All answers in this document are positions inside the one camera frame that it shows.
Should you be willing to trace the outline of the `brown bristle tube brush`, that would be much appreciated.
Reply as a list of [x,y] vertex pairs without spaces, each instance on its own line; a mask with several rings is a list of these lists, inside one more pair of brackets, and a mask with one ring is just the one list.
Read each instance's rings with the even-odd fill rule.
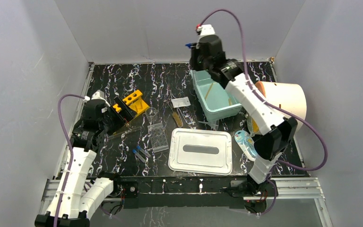
[[172,117],[173,119],[175,120],[175,123],[176,125],[179,127],[179,128],[182,128],[183,127],[183,122],[182,122],[182,119],[180,118],[180,115],[178,113],[178,110],[173,106],[173,103],[170,101],[171,104],[171,108],[172,108]]

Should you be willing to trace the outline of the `tan rubber tube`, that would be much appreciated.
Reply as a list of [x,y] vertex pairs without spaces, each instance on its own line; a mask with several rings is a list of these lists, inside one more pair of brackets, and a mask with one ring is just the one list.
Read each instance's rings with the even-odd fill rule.
[[209,104],[207,99],[211,99],[216,103],[222,102],[223,105],[231,106],[233,105],[232,99],[230,98],[229,94],[218,84],[218,83],[211,83],[208,86],[208,90],[205,93],[204,99]]

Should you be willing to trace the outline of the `metal crucible tongs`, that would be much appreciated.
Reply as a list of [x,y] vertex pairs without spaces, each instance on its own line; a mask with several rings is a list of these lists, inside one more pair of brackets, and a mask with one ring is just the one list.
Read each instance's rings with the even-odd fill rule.
[[187,127],[191,129],[196,129],[197,123],[195,121],[195,118],[193,114],[190,113],[187,107],[177,108],[176,110],[181,117],[181,120],[187,124]]

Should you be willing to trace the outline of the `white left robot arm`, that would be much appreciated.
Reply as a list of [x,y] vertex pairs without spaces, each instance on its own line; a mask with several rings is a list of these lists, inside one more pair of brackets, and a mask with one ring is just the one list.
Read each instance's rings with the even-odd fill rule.
[[114,99],[115,106],[110,105],[100,91],[83,99],[80,119],[72,133],[64,133],[69,154],[57,191],[46,212],[36,216],[36,227],[88,227],[90,218],[108,196],[120,197],[124,205],[127,191],[117,173],[103,171],[88,190],[83,189],[89,168],[106,137],[133,120],[137,113],[119,97]]

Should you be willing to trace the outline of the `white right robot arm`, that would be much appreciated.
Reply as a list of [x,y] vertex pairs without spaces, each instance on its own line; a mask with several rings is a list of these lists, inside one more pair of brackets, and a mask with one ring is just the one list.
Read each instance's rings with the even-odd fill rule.
[[269,107],[264,96],[252,83],[247,65],[228,59],[217,35],[206,35],[198,42],[187,44],[191,51],[190,66],[195,71],[206,71],[220,86],[236,98],[256,122],[262,136],[254,142],[257,152],[252,169],[247,175],[245,190],[261,195],[271,182],[270,174],[284,150],[290,145],[297,128],[297,120],[287,118],[274,107]]

